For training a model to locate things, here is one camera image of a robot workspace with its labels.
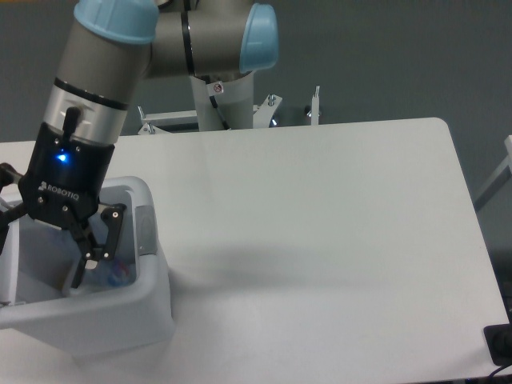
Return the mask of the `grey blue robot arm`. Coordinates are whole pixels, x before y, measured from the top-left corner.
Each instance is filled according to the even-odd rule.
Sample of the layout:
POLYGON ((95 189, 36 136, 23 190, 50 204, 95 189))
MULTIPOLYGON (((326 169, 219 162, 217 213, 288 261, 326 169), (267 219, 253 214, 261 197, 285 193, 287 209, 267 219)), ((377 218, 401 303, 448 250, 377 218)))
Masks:
POLYGON ((80 1, 27 171, 1 166, 20 204, 1 213, 1 235, 23 216, 66 230, 80 259, 72 285, 114 259, 125 207, 99 199, 134 89, 142 78, 196 78, 269 69, 278 60, 272 6, 252 1, 80 1))

